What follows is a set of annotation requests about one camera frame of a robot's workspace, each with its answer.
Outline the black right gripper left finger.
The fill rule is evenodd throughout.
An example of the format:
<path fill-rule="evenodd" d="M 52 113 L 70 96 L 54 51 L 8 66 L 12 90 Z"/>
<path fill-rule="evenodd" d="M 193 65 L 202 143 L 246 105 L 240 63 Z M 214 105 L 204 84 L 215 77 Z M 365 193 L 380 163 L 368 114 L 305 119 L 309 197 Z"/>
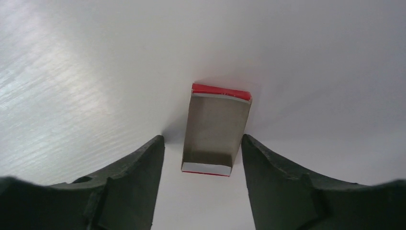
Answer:
<path fill-rule="evenodd" d="M 0 179 L 3 230 L 149 230 L 164 160 L 155 136 L 129 155 L 72 183 Z"/>

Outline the red staple box tray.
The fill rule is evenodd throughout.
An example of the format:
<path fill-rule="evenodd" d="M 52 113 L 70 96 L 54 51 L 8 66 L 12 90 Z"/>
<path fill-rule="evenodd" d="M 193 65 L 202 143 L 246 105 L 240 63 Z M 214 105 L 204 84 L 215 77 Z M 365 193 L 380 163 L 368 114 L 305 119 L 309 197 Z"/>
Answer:
<path fill-rule="evenodd" d="M 248 91 L 193 83 L 181 171 L 229 177 L 251 104 Z"/>

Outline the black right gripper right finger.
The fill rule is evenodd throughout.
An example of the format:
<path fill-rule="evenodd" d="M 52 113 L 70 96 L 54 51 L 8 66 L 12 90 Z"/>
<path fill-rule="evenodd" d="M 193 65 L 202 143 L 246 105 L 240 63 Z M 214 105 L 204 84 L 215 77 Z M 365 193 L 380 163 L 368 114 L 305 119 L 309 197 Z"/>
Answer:
<path fill-rule="evenodd" d="M 309 170 L 250 135 L 243 166 L 258 230 L 403 230 L 406 182 L 362 185 Z"/>

